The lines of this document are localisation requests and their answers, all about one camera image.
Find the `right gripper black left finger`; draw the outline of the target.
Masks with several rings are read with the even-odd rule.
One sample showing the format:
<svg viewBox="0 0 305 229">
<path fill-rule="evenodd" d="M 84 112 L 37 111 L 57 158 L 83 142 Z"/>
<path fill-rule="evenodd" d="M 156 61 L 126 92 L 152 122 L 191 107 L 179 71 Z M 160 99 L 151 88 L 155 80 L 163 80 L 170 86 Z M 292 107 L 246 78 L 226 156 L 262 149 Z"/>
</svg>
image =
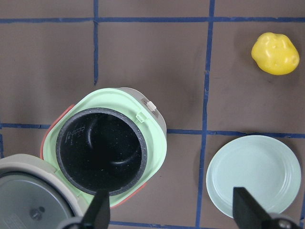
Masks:
<svg viewBox="0 0 305 229">
<path fill-rule="evenodd" d="M 110 223 L 109 191 L 100 189 L 82 218 L 83 229 L 107 229 Z"/>
</svg>

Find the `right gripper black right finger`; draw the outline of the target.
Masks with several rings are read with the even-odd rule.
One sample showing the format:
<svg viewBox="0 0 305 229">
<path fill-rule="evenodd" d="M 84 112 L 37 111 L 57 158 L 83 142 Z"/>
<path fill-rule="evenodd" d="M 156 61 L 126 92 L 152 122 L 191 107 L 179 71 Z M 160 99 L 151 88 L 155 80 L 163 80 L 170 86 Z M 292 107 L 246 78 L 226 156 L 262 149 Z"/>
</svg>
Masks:
<svg viewBox="0 0 305 229">
<path fill-rule="evenodd" d="M 272 220 L 244 187 L 233 188 L 233 219 L 239 229 L 268 229 Z"/>
</svg>

